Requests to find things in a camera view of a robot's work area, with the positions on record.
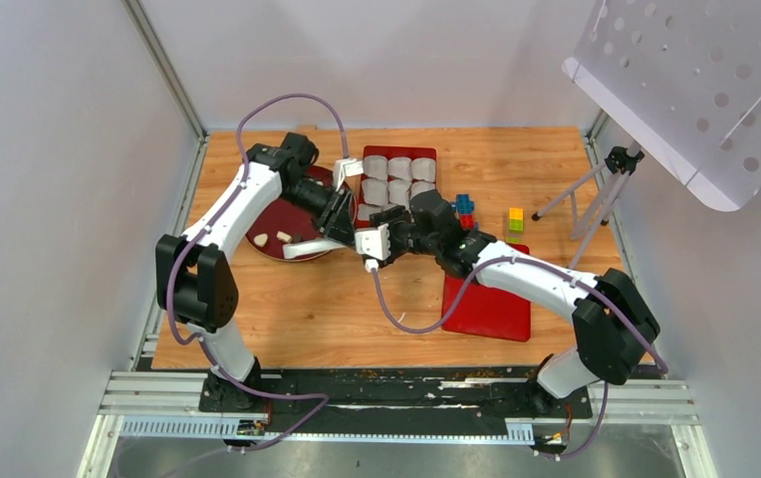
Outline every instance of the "robotic arm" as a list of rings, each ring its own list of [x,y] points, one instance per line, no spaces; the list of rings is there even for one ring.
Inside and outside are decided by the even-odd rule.
[[[263,210],[284,198],[311,213],[324,238],[354,248],[368,271],[386,267],[403,254],[430,254],[449,275],[466,277],[541,304],[574,325],[577,345],[545,359],[531,377],[531,398],[540,410],[575,389],[604,380],[623,384],[644,354],[633,334],[582,282],[606,296],[652,343],[659,326],[630,278],[610,269],[603,276],[559,268],[519,253],[494,236],[465,230],[450,204],[435,190],[413,197],[410,210],[398,206],[374,214],[372,227],[355,230],[350,191],[322,186],[304,172],[319,152],[303,135],[288,133],[278,147],[255,144],[246,189],[231,192],[242,181],[242,166],[228,190],[208,213],[180,237],[164,235],[155,248],[158,304],[166,308],[169,271],[187,238],[201,237],[184,261],[173,285],[176,319],[201,335],[214,358],[234,378],[254,378],[259,364],[233,324],[238,292],[229,267],[239,241]],[[211,222],[209,219],[219,216]],[[497,258],[517,258],[492,264]],[[196,272],[189,269],[196,267]]]

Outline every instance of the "white perforated panel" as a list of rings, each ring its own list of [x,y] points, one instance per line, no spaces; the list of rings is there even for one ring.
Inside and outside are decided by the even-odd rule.
[[[563,65],[704,204],[761,187],[761,0],[599,0]]]

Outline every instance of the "red cutting board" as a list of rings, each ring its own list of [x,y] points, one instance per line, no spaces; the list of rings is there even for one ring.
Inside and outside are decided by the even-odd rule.
[[[510,244],[510,247],[530,254],[527,246]],[[443,316],[454,302],[462,283],[462,279],[445,276]],[[527,342],[530,340],[530,302],[509,292],[471,284],[442,329],[472,336]]]

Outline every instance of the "gray wall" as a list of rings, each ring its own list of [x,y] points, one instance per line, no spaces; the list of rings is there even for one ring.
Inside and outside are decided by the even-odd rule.
[[[602,152],[616,144],[630,138],[611,123]],[[649,158],[619,202],[660,352],[688,380],[719,476],[761,476],[761,191],[717,212]]]
[[[0,476],[75,475],[194,140],[119,1],[0,1]]]
[[[589,125],[597,107],[562,62],[593,0],[144,0],[196,111],[236,127],[306,91],[350,127]],[[252,127],[332,126],[309,102]]]

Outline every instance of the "tripod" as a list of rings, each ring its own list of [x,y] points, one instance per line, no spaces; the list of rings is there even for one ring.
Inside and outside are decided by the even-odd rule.
[[[600,226],[606,226],[609,223],[610,216],[616,205],[616,199],[618,199],[621,191],[627,184],[628,179],[630,179],[635,172],[635,166],[643,157],[644,153],[641,152],[641,147],[637,142],[634,142],[630,148],[622,146],[613,147],[612,151],[610,151],[610,155],[607,156],[605,160],[596,164],[595,167],[575,181],[574,184],[568,186],[568,189],[562,194],[555,197],[553,201],[548,203],[548,205],[533,214],[532,219],[538,221],[547,214],[548,211],[562,202],[566,196],[571,196],[572,230],[569,237],[573,241],[583,237],[583,242],[580,243],[580,247],[574,254],[571,263],[569,263],[569,269],[577,267],[577,263],[580,262],[580,258],[583,256],[583,253],[586,252],[589,243],[592,242],[592,237],[598,232],[598,228]],[[612,175],[604,181],[604,185],[601,187],[601,190],[598,191],[598,195],[596,195],[595,199],[592,200],[592,203],[589,204],[589,208],[583,213],[583,217],[578,220],[577,197],[575,191],[604,168],[607,168]]]

